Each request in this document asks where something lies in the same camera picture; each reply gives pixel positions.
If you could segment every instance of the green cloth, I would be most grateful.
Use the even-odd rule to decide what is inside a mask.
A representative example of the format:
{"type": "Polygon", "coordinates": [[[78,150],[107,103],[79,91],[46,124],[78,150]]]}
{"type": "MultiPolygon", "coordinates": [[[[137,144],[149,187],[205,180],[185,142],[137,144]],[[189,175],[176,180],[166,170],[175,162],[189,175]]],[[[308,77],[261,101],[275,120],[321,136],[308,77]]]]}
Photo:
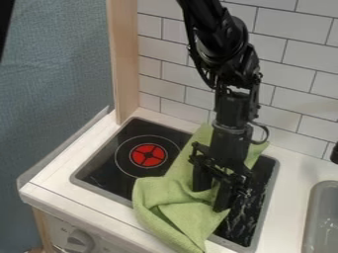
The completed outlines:
{"type": "MultiPolygon", "coordinates": [[[[211,133],[211,126],[202,125],[164,177],[137,179],[133,188],[138,221],[180,253],[204,252],[205,241],[229,213],[212,211],[218,184],[204,192],[192,191],[193,165],[188,161],[192,143],[209,145],[211,133]]],[[[246,166],[252,168],[268,145],[251,145],[246,166]]]]}

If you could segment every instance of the toy stove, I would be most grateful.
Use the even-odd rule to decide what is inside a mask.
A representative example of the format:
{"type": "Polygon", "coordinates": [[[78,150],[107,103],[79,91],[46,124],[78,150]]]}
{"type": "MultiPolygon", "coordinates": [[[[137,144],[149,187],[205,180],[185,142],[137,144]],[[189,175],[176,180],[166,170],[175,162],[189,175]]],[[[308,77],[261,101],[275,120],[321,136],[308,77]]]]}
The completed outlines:
{"type": "MultiPolygon", "coordinates": [[[[164,176],[191,135],[139,118],[129,120],[72,183],[132,208],[137,178],[164,176]]],[[[210,240],[236,252],[254,252],[276,179],[276,161],[262,156],[253,168],[253,198],[238,200],[210,240]]]]}

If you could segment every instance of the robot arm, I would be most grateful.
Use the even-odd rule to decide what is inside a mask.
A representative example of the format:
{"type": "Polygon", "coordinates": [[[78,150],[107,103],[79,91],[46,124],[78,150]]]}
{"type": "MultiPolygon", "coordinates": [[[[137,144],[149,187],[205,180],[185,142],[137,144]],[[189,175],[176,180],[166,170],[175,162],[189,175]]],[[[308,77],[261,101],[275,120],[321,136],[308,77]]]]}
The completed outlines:
{"type": "MultiPolygon", "coordinates": [[[[190,56],[206,84],[215,90],[211,144],[194,143],[190,157],[194,165],[193,190],[207,190],[213,179],[218,180],[220,188],[213,209],[223,211],[239,195],[250,192],[247,186],[251,171],[244,160],[250,143],[259,143],[252,140],[252,125],[258,125],[253,121],[260,108],[259,59],[249,43],[245,24],[231,16],[218,0],[177,2],[184,14],[190,56]]],[[[258,126],[268,137],[268,129],[258,126]]]]}

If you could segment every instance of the wooden panel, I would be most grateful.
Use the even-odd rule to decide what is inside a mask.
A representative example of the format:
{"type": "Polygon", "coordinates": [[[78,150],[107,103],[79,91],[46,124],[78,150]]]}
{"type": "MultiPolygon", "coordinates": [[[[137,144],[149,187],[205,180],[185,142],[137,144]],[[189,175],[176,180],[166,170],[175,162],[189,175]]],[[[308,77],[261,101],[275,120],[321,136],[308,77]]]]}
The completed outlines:
{"type": "Polygon", "coordinates": [[[138,107],[137,0],[107,0],[117,122],[138,107]]]}
{"type": "Polygon", "coordinates": [[[48,223],[45,218],[45,214],[43,211],[33,209],[34,218],[36,219],[37,228],[39,231],[40,238],[42,240],[42,246],[45,253],[53,253],[52,243],[50,240],[48,223]]]}

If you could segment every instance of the subway tile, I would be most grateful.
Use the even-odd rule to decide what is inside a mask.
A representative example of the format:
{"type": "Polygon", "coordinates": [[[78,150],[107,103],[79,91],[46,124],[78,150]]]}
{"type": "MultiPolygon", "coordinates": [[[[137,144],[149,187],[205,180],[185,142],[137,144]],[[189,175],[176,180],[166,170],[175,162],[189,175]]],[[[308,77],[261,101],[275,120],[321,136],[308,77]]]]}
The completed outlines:
{"type": "Polygon", "coordinates": [[[338,17],[336,0],[299,0],[296,8],[299,12],[338,17]]]}
{"type": "Polygon", "coordinates": [[[183,44],[138,37],[139,54],[175,63],[186,64],[187,47],[183,44]]]}
{"type": "Polygon", "coordinates": [[[257,10],[256,7],[230,3],[222,3],[222,5],[229,10],[232,16],[240,18],[245,23],[249,32],[253,31],[257,10]]]}
{"type": "Polygon", "coordinates": [[[209,111],[201,108],[161,99],[161,113],[194,123],[206,123],[209,111]]]}
{"type": "Polygon", "coordinates": [[[276,88],[273,106],[330,121],[338,119],[338,100],[276,88]]]}
{"type": "Polygon", "coordinates": [[[288,42],[284,63],[338,74],[338,48],[306,42],[288,42]]]}
{"type": "Polygon", "coordinates": [[[324,154],[324,159],[327,160],[327,161],[331,161],[330,160],[330,157],[331,157],[331,154],[332,154],[332,151],[333,151],[333,148],[336,144],[335,143],[332,143],[330,142],[327,146],[327,149],[326,149],[326,152],[324,154]]]}
{"type": "Polygon", "coordinates": [[[328,141],[338,141],[338,123],[309,116],[302,117],[299,132],[328,141]]]}
{"type": "Polygon", "coordinates": [[[256,122],[271,127],[279,127],[285,130],[296,131],[300,121],[300,114],[262,106],[259,111],[259,118],[256,122]]]}
{"type": "Polygon", "coordinates": [[[338,20],[334,20],[327,44],[338,46],[338,20]]]}
{"type": "Polygon", "coordinates": [[[252,43],[261,59],[282,61],[287,40],[251,34],[252,43]]]}
{"type": "Polygon", "coordinates": [[[152,77],[139,76],[139,90],[148,94],[183,102],[185,87],[152,77]]]}
{"type": "Polygon", "coordinates": [[[209,119],[208,119],[209,124],[212,124],[212,122],[215,120],[215,116],[216,116],[216,112],[211,111],[209,115],[209,119]]]}
{"type": "Polygon", "coordinates": [[[311,93],[338,99],[338,75],[317,72],[311,93]]]}
{"type": "Polygon", "coordinates": [[[262,81],[281,87],[309,91],[315,71],[261,60],[262,81]]]}
{"type": "Polygon", "coordinates": [[[259,91],[260,104],[269,106],[272,101],[274,90],[275,90],[274,86],[262,83],[259,91]]]}
{"type": "Polygon", "coordinates": [[[183,20],[181,7],[176,0],[137,0],[137,11],[144,14],[183,20]]]}
{"type": "Polygon", "coordinates": [[[297,133],[269,127],[269,140],[273,145],[289,149],[295,152],[321,158],[327,141],[311,138],[297,133]]]}
{"type": "Polygon", "coordinates": [[[138,14],[137,19],[139,35],[161,39],[161,18],[138,14]]]}
{"type": "Polygon", "coordinates": [[[209,90],[195,68],[163,62],[162,78],[167,81],[184,84],[187,86],[209,90]]]}
{"type": "Polygon", "coordinates": [[[248,4],[281,10],[293,10],[296,0],[226,0],[225,2],[248,4]]]}
{"type": "Polygon", "coordinates": [[[139,93],[139,105],[143,108],[159,112],[160,111],[160,97],[149,95],[146,93],[139,93]]]}
{"type": "Polygon", "coordinates": [[[186,103],[192,106],[213,110],[214,93],[188,87],[186,103]]]}
{"type": "Polygon", "coordinates": [[[187,44],[188,38],[184,23],[182,21],[164,19],[163,39],[187,44]]]}
{"type": "Polygon", "coordinates": [[[330,18],[259,9],[255,33],[325,43],[330,26],[330,18]]]}
{"type": "Polygon", "coordinates": [[[140,56],[138,58],[139,73],[160,78],[161,76],[161,61],[140,56]]]}
{"type": "Polygon", "coordinates": [[[194,63],[194,60],[190,56],[189,56],[189,59],[188,59],[188,66],[196,67],[195,63],[194,63]]]}

